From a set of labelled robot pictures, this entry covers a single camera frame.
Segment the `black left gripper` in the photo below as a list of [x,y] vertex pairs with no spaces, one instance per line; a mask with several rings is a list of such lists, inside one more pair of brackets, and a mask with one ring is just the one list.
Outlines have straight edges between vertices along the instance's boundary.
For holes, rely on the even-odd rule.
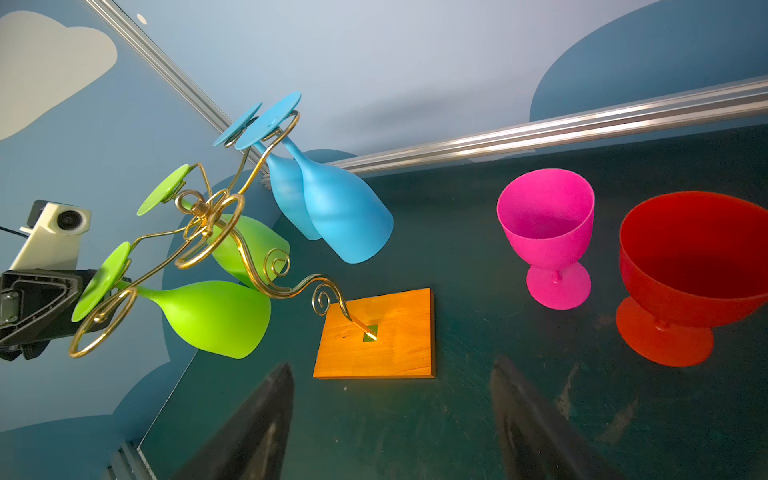
[[26,360],[42,354],[50,341],[72,337],[71,321],[85,287],[87,270],[8,270],[1,276],[1,358]]

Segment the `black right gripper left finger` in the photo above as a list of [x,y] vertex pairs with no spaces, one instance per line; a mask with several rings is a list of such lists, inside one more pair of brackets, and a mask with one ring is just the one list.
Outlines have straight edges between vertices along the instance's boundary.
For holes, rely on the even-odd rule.
[[176,479],[278,479],[294,406],[294,378],[278,365],[174,475]]

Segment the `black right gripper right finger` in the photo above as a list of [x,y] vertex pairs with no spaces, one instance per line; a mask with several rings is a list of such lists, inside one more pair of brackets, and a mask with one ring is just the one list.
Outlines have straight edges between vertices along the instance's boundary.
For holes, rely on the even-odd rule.
[[490,391],[508,479],[621,479],[506,357],[495,360]]

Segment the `green wine glass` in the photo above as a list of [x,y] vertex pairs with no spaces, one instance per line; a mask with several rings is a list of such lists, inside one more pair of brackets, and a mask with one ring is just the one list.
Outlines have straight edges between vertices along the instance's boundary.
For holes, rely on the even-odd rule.
[[172,290],[126,282],[132,246],[121,243],[97,270],[78,301],[71,321],[79,325],[69,356],[83,357],[102,344],[139,298],[158,305],[174,332],[191,346],[242,359],[263,339],[271,317],[270,299],[227,281],[203,281]]
[[200,163],[183,164],[144,199],[139,216],[173,202],[189,220],[178,231],[188,244],[173,263],[190,269],[212,257],[241,283],[274,285],[289,267],[290,245],[270,227],[244,213],[245,197],[234,184],[215,191]]

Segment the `pink wine glass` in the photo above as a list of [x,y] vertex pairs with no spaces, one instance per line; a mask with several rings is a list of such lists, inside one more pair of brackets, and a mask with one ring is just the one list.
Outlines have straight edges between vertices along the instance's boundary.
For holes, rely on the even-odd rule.
[[548,168],[525,173],[501,192],[498,221],[515,253],[529,265],[526,286],[534,300],[571,310],[591,293],[579,263],[593,233],[596,196],[581,175]]

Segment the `red wine glass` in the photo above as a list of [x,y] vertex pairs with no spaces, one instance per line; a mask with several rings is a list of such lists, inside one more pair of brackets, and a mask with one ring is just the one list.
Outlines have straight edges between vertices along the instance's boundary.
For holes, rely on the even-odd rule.
[[619,246],[628,296],[616,325],[657,364],[702,363],[714,328],[767,302],[767,211],[754,203],[704,191],[656,196],[625,216]]

